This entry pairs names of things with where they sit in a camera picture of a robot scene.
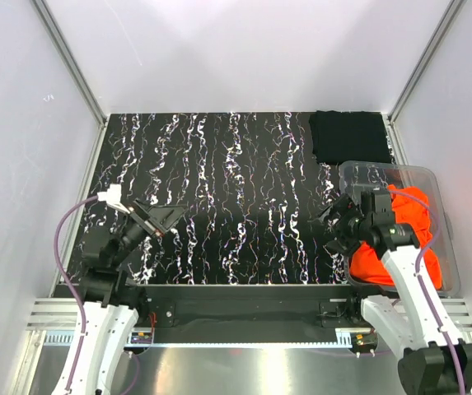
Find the orange t shirt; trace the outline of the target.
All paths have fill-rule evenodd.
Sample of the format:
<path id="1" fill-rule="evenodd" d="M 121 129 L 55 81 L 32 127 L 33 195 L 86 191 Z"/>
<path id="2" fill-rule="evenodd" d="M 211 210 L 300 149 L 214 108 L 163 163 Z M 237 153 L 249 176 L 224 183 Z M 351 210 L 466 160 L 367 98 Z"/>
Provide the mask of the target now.
<path id="1" fill-rule="evenodd" d="M 438 234 L 436 208 L 416 187 L 363 192 L 357 211 L 349 212 L 352 224 L 346 235 L 353 237 L 354 253 L 348 272 L 363 282 L 389 286 L 409 294 L 420 290 L 436 292 L 442 288 L 438 260 L 428 257 Z"/>

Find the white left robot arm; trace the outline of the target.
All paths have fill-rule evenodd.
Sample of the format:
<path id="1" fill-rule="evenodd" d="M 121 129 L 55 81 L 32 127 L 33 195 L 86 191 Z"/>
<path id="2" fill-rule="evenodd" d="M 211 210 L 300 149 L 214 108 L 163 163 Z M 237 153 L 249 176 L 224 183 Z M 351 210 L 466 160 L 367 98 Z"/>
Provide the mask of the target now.
<path id="1" fill-rule="evenodd" d="M 145 287 L 131 285 L 123 261 L 147 238 L 161 238 L 187 211 L 182 205 L 153 206 L 139 199 L 127 206 L 114 231 L 101 226 L 84 236 L 79 285 L 65 284 L 77 307 L 75 337 L 53 390 L 55 394 L 108 394 L 114 373 L 134 326 L 153 320 Z"/>

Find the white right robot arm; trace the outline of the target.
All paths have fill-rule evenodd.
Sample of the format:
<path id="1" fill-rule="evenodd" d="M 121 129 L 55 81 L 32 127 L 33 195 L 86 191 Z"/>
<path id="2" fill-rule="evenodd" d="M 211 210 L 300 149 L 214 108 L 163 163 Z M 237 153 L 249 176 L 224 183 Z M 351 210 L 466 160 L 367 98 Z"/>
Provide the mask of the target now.
<path id="1" fill-rule="evenodd" d="M 344 194 L 325 206 L 315 221 L 325 226 L 328 249 L 351 257 L 361 246 L 373 248 L 390 274 L 404 312 L 383 291 L 358 294 L 344 308 L 356 326 L 370 324 L 398 360 L 407 394 L 468 394 L 472 389 L 472 343 L 446 311 L 426 268 L 427 246 L 408 223 L 399 223 L 391 191 L 372 190 L 355 202 Z"/>

